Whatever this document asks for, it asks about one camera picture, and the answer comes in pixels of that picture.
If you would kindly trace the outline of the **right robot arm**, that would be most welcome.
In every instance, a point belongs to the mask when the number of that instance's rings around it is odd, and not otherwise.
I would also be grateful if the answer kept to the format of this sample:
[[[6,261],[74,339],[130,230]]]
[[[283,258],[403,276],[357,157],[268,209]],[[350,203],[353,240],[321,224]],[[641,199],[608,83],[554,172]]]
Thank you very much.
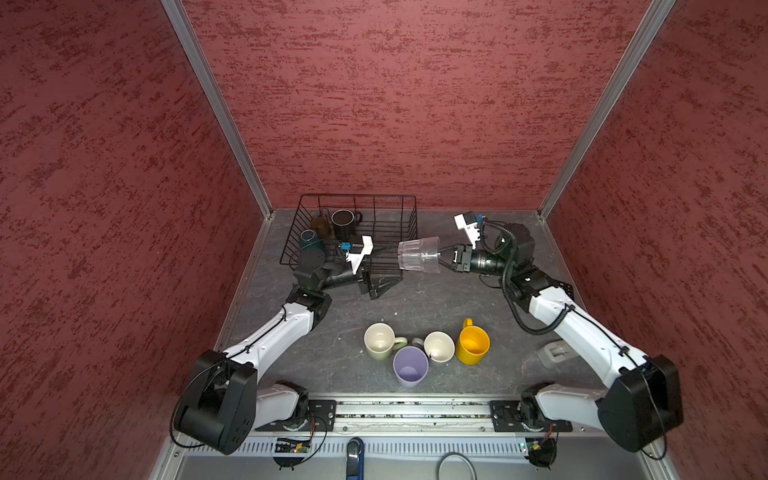
[[[555,334],[601,380],[598,390],[556,383],[524,390],[519,420],[530,431],[556,421],[605,432],[618,446],[638,452],[684,421],[680,377],[667,357],[650,357],[611,332],[573,299],[570,284],[556,280],[534,262],[535,241],[527,227],[501,223],[471,212],[454,221],[465,244],[450,246],[457,273],[495,276],[515,323],[531,335]]]

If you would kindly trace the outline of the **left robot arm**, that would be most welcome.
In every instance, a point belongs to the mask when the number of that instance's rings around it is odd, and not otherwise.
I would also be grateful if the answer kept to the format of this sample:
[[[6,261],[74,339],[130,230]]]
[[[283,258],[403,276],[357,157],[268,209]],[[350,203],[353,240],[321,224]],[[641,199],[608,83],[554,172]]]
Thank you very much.
[[[222,351],[207,350],[195,361],[170,421],[172,439],[184,434],[191,448],[208,446],[229,455],[249,433],[271,423],[302,427],[311,422],[307,391],[291,382],[264,387],[265,372],[295,342],[324,319],[330,288],[362,282],[368,286],[367,260],[386,252],[368,236],[327,258],[321,248],[301,251],[293,270],[295,282],[280,310],[241,342]]]

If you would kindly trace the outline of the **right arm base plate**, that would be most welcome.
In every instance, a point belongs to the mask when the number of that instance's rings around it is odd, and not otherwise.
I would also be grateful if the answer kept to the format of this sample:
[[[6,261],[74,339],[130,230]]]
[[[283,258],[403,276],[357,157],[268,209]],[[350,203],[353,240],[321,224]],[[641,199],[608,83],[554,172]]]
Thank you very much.
[[[490,418],[496,433],[561,433],[572,432],[564,420],[545,418],[530,402],[494,400],[489,403]]]

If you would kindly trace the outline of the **yellow mug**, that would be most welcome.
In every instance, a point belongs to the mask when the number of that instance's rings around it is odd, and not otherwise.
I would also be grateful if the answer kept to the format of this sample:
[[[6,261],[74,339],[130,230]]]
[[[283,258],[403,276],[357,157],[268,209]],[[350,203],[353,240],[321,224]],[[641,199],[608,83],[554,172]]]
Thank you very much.
[[[456,345],[458,360],[468,366],[478,364],[490,349],[488,333],[476,326],[471,318],[466,318]]]

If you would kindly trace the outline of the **clear plastic cup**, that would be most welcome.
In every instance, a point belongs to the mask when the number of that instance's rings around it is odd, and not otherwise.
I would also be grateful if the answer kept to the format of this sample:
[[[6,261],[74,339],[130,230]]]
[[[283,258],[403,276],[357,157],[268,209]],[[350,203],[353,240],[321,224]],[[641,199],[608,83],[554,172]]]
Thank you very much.
[[[404,271],[439,273],[439,248],[438,237],[402,241],[397,248],[399,268]]]

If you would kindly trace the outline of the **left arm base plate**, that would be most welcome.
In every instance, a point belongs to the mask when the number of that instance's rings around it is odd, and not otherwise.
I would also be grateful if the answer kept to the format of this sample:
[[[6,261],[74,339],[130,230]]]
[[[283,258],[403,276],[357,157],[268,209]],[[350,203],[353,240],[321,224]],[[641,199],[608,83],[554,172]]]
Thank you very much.
[[[297,406],[294,415],[288,420],[275,424],[279,432],[321,433],[332,431],[335,426],[338,402],[336,400],[310,399]]]

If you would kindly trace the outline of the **light green mug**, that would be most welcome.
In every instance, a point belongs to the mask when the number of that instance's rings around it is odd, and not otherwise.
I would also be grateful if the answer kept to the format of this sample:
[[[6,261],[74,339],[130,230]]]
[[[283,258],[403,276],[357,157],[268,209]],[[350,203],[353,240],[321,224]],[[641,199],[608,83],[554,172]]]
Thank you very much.
[[[382,322],[370,325],[364,334],[366,351],[377,361],[388,359],[407,344],[406,337],[397,336],[391,326]]]

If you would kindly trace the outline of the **black mug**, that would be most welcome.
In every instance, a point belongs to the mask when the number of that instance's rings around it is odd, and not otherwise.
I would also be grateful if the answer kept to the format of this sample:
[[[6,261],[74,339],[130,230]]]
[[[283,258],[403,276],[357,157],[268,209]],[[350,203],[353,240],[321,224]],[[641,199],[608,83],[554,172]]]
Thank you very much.
[[[360,211],[339,209],[331,214],[330,220],[335,239],[339,242],[350,242],[356,234],[356,228],[363,219]]]

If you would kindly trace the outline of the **teal mug white inside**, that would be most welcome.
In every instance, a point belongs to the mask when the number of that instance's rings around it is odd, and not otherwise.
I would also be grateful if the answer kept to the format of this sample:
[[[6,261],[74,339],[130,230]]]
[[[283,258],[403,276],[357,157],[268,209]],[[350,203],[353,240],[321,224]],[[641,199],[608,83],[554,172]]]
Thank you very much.
[[[324,240],[319,236],[319,234],[312,229],[305,229],[300,233],[299,236],[299,247],[300,252],[319,252],[323,255],[326,254],[325,249],[325,243]]]

